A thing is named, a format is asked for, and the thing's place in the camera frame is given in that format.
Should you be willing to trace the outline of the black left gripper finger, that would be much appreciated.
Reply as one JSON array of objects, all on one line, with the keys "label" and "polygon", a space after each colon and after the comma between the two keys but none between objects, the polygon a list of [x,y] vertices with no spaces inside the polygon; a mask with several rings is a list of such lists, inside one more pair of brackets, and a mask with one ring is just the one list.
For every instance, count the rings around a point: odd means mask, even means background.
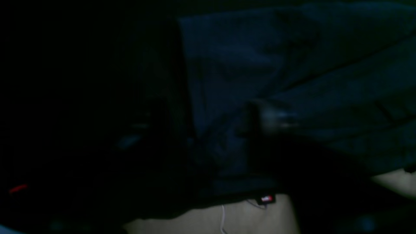
[{"label": "black left gripper finger", "polygon": [[249,152],[256,170],[282,185],[303,234],[414,234],[415,199],[371,180],[347,155],[296,134],[283,103],[247,104]]}]

